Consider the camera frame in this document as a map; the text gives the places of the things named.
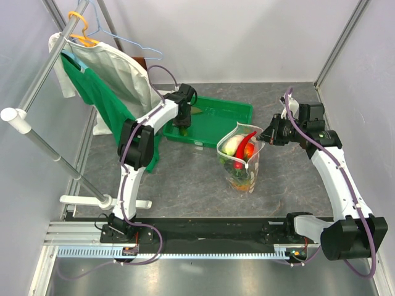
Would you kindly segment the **orange carrot with green leaves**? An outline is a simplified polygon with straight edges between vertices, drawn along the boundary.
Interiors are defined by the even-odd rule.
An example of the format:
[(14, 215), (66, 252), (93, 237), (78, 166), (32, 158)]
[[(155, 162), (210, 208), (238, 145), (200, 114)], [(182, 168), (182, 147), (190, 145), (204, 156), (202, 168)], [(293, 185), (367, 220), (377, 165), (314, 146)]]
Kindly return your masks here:
[(252, 193), (256, 186), (256, 175), (255, 170), (232, 169), (227, 180), (234, 189)]

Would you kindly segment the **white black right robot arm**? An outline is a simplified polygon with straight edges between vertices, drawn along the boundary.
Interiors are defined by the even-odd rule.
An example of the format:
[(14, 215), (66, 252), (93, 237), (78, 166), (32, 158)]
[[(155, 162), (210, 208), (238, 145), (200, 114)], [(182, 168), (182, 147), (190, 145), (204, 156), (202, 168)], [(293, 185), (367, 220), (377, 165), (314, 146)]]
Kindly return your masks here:
[(307, 212), (287, 214), (283, 235), (288, 242), (307, 237), (321, 245), (327, 259), (375, 259), (388, 224), (376, 217), (359, 194), (347, 168), (337, 133), (325, 128), (321, 103), (301, 104), (298, 119), (275, 114), (259, 140), (274, 146), (298, 143), (317, 169), (330, 198), (333, 222)]

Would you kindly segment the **green chili pepper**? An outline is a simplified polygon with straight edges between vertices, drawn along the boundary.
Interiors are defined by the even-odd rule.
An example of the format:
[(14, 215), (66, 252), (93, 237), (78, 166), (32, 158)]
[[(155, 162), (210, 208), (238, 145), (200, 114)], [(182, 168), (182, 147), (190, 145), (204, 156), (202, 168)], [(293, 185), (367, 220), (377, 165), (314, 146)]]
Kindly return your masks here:
[(188, 135), (187, 129), (186, 128), (180, 128), (180, 134), (182, 136), (187, 136)]

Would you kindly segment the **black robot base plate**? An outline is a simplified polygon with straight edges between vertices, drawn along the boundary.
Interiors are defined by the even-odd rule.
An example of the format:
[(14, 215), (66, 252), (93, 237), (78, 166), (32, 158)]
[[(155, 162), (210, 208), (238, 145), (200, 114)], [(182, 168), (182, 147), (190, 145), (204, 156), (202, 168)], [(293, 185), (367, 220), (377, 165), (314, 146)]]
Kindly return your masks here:
[(138, 218), (131, 224), (109, 218), (102, 227), (100, 242), (154, 245), (160, 237), (168, 248), (200, 241), (226, 246), (237, 242), (258, 246), (316, 243), (297, 234), (287, 218)]

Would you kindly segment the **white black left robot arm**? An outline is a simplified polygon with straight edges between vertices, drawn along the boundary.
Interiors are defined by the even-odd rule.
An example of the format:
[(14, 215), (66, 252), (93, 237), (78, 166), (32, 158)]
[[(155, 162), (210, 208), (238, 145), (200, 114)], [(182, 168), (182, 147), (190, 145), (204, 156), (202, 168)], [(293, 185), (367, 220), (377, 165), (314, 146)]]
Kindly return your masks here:
[(154, 157), (154, 137), (168, 121), (177, 128), (191, 126), (191, 109), (197, 101), (196, 90), (181, 84), (177, 91), (167, 93), (152, 111), (137, 120), (123, 124), (118, 156), (121, 164), (121, 182), (117, 203), (109, 215), (107, 225), (121, 242), (135, 237), (133, 222), (136, 216), (136, 200), (145, 168)]

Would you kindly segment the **clear dotted zip top bag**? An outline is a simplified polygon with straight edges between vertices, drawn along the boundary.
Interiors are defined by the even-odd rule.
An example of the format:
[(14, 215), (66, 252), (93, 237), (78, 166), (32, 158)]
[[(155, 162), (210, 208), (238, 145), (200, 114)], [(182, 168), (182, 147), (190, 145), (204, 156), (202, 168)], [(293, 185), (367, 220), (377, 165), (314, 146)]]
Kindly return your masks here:
[(216, 146), (218, 160), (230, 185), (252, 193), (259, 172), (260, 152), (265, 143), (258, 140), (262, 129), (244, 123), (226, 134)]

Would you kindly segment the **red chili pepper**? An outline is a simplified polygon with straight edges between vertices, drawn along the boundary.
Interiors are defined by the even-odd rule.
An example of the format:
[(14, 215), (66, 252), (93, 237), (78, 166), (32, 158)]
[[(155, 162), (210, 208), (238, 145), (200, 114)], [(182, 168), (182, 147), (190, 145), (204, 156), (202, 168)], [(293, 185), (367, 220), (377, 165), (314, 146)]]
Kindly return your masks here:
[(236, 150), (236, 153), (235, 153), (235, 158), (237, 158), (238, 160), (234, 162), (234, 169), (242, 169), (243, 164), (239, 160), (244, 159), (245, 146), (248, 144), (249, 140), (256, 134), (257, 134), (257, 132), (254, 131), (254, 132), (248, 134), (247, 136), (245, 136), (244, 139), (240, 142), (240, 144)]

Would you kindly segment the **white radish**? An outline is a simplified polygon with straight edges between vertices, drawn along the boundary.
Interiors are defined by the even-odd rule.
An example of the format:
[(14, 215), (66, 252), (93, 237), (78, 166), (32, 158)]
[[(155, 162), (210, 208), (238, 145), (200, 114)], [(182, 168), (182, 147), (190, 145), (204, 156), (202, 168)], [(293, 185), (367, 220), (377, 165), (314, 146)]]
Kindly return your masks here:
[(229, 156), (234, 156), (241, 141), (246, 137), (245, 134), (237, 134), (227, 139), (222, 146), (222, 152)]

